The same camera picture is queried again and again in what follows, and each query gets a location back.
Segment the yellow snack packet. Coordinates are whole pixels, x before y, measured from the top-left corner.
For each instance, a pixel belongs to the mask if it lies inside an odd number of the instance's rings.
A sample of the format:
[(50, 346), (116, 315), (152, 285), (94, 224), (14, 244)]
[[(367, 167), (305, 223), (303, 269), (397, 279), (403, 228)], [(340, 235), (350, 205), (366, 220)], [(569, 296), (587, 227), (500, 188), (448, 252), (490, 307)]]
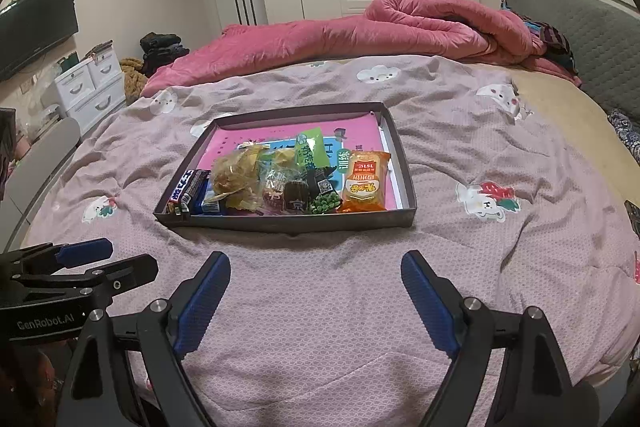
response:
[(224, 199), (224, 205), (233, 210), (255, 212), (262, 205), (262, 198), (253, 190), (246, 188), (228, 195)]

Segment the blue biscuit snack packet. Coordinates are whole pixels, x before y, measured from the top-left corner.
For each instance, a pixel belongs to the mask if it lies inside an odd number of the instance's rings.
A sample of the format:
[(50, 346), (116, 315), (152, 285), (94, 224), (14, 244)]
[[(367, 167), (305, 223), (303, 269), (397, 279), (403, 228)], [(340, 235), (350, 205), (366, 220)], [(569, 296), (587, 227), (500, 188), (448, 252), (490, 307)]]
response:
[(224, 213), (224, 202), (216, 200), (212, 184), (206, 182), (194, 205), (196, 215), (219, 216)]

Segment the Snickers chocolate bar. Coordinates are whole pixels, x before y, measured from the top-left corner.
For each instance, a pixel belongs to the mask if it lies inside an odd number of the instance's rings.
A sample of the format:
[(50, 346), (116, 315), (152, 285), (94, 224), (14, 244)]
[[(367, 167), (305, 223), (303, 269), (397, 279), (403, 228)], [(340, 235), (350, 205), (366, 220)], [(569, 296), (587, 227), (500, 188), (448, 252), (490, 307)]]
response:
[(190, 215), (208, 178), (209, 170), (186, 170), (169, 193), (166, 212), (178, 217)]

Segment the light green candy packet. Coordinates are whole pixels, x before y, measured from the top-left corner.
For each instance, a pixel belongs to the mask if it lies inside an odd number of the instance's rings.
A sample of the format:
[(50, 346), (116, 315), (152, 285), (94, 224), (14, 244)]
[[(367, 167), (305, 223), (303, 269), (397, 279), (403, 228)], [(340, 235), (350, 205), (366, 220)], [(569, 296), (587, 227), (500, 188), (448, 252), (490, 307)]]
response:
[(295, 162), (300, 168), (314, 169), (329, 167), (329, 156), (324, 147), (324, 136), (319, 127), (315, 127), (296, 135)]

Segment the pink quilt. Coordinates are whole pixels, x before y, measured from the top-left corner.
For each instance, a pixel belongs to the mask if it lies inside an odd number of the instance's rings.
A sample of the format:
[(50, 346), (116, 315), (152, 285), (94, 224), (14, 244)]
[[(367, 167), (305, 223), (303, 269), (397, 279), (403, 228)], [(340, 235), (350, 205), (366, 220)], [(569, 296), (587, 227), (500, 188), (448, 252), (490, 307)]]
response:
[(455, 61), (520, 66), (580, 86), (546, 57), (524, 20), (475, 0), (373, 0), (358, 15), (332, 20), (229, 25), (221, 36), (157, 69), (141, 94), (190, 87), (296, 63), (371, 55), (438, 55)]

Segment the clear bag fried snack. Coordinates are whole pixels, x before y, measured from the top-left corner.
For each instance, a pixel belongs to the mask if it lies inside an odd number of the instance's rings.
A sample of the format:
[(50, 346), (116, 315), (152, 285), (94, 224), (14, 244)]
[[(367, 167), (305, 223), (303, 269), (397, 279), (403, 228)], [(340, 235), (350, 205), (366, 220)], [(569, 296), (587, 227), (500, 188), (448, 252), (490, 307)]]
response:
[(259, 195), (258, 159), (265, 150), (265, 145), (254, 144), (217, 158), (209, 175), (215, 199), (224, 202), (228, 195), (246, 188)]

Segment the dark clothes pile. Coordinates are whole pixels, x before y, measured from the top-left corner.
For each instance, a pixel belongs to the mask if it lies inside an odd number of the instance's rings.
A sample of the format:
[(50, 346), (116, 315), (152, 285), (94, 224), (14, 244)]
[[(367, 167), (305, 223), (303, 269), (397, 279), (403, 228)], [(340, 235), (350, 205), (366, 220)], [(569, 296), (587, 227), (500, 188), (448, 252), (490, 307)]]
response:
[(149, 32), (140, 39), (143, 51), (141, 72), (151, 78), (157, 69), (170, 65), (177, 58), (186, 56), (190, 50), (182, 44), (182, 39), (176, 34), (156, 34)]

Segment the grey padded headboard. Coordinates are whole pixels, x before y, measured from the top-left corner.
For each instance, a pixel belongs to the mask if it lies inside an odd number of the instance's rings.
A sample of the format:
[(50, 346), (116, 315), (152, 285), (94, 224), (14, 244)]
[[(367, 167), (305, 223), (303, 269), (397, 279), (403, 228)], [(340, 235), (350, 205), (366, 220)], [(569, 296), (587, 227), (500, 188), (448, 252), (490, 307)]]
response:
[(639, 20), (601, 0), (506, 0), (570, 43), (582, 91), (608, 112), (639, 120)]

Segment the orange cracker packet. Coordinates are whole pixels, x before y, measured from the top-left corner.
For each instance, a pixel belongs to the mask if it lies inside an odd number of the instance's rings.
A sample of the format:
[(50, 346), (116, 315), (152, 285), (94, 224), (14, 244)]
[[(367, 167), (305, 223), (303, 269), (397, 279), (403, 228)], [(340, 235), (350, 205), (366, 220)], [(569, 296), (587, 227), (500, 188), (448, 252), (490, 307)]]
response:
[(338, 211), (385, 211), (386, 179), (392, 155), (379, 150), (352, 150)]

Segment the dark shallow tray box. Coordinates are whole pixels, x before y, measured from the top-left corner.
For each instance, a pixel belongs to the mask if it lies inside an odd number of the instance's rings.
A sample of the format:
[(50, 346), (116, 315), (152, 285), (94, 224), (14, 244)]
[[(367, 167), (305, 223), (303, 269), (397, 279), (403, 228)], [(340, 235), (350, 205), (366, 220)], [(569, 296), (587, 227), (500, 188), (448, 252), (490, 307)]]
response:
[[(377, 210), (341, 212), (357, 169), (383, 157)], [(262, 110), (214, 119), (154, 209), (168, 228), (271, 233), (409, 228), (416, 193), (390, 110), (381, 102)]]

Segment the white drawer unit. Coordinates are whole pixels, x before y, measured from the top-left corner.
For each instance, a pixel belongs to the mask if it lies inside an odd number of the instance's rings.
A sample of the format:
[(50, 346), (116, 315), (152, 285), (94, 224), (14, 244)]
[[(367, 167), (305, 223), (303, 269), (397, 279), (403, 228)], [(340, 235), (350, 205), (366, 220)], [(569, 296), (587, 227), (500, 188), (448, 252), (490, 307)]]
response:
[(49, 89), (52, 103), (87, 135), (125, 104), (125, 74), (113, 43), (103, 43), (77, 65), (58, 75)]

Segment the black wall television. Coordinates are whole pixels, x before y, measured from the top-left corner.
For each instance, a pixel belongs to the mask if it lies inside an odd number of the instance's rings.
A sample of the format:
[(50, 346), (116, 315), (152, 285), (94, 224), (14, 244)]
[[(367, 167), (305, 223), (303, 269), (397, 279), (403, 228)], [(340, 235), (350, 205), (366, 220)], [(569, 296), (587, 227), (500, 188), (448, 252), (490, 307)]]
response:
[(1, 10), (1, 80), (78, 31), (74, 0), (18, 0)]

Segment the brown plush blanket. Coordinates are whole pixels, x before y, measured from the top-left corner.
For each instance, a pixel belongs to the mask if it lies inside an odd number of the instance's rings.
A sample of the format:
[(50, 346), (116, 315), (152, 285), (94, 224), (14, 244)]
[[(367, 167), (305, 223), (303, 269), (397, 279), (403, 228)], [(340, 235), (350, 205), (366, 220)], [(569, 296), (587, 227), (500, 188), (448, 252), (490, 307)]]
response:
[(119, 61), (119, 66), (125, 74), (124, 90), (128, 105), (140, 98), (142, 90), (148, 82), (143, 72), (143, 62), (138, 58), (127, 57)]

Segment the green peas black packet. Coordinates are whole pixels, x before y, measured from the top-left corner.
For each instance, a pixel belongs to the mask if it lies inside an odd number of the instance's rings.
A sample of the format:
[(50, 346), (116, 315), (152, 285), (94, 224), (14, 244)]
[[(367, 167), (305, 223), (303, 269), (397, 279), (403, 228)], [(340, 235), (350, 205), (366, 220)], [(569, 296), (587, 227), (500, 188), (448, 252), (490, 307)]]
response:
[(334, 213), (342, 205), (340, 194), (331, 183), (334, 167), (311, 168), (306, 180), (309, 190), (308, 211), (313, 215)]

